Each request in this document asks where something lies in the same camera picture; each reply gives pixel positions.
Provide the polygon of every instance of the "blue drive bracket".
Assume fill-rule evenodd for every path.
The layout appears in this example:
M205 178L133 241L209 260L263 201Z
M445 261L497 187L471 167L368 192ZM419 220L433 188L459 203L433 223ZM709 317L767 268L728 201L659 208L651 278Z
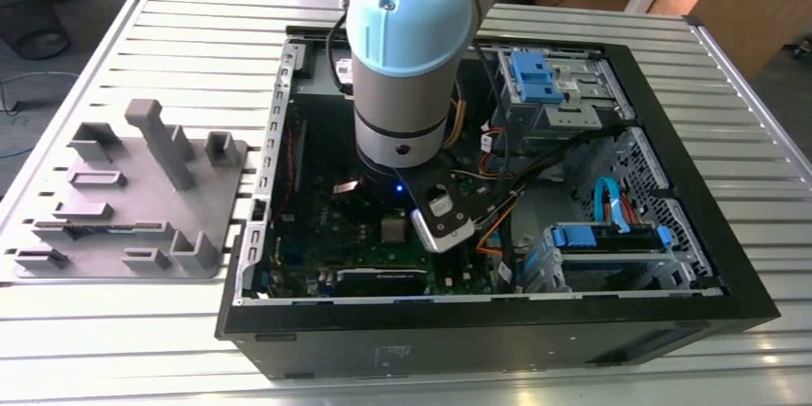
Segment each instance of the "blue drive bracket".
M511 54L511 59L521 102L560 104L563 94L553 84L556 70L547 65L544 54L537 51L516 51Z
M595 247L597 240L588 225L564 225L553 228L556 247Z

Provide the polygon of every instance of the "sticker label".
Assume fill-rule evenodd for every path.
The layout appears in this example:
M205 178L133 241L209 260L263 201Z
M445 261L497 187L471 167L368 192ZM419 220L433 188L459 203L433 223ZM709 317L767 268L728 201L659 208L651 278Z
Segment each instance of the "sticker label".
M560 90L579 90L579 85L573 81L559 81Z
M505 265L504 262L501 262L499 264L499 269L496 270L496 272L499 273L499 276L503 277L503 280L505 280L507 283L511 283L511 279L512 279L512 271L508 268L508 266Z
M493 146L493 139L491 138L489 135L483 135L480 137L480 147L483 148L483 151L491 152L492 146Z
M353 83L353 60L339 59L335 63L335 72L339 74L339 81L344 85Z

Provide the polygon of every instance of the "white label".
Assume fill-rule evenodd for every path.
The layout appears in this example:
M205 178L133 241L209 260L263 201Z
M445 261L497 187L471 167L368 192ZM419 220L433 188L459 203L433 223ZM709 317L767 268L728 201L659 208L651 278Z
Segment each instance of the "white label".
M491 152L492 145L493 145L493 139L491 138L491 136L483 135L480 137L480 147L483 148L483 151Z
M339 81L344 85L353 83L353 60L339 59L335 63L335 72L339 74Z
M433 215L439 218L444 214L448 214L455 207L455 203L452 202L452 198L448 195L433 199L429 202L429 208L432 209Z
M563 90L579 90L579 85L577 83L572 82L572 81L559 81L559 89Z
M505 280L507 283L511 283L512 271L504 262L499 264L499 270L496 270L496 272L499 273L499 276L503 277L503 280Z

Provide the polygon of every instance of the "blue cable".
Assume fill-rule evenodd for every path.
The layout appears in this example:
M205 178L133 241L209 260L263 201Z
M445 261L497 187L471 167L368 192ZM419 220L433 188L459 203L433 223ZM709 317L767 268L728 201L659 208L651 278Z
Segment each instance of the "blue cable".
M615 178L601 176L595 184L595 195L592 201L595 203L595 220L604 222L604 189L609 190L609 207L612 208L612 222L620 226L620 233L628 233L632 229L629 224L623 219L623 210L620 203L620 187Z
M16 151L16 152L12 152L9 154L0 156L0 159L8 159L9 157L21 156L23 154L25 154L33 150L35 149L32 147L29 147L28 149L23 149L21 151Z

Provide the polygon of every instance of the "gray 3d printed holder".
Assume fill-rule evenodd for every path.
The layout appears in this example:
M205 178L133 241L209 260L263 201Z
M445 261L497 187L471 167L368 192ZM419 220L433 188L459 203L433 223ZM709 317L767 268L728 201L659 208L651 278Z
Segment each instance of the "gray 3d printed holder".
M223 259L248 145L228 132L188 140L161 105L136 99L124 118L143 138L84 123L67 198L33 222L41 245L16 251L21 278L211 278Z

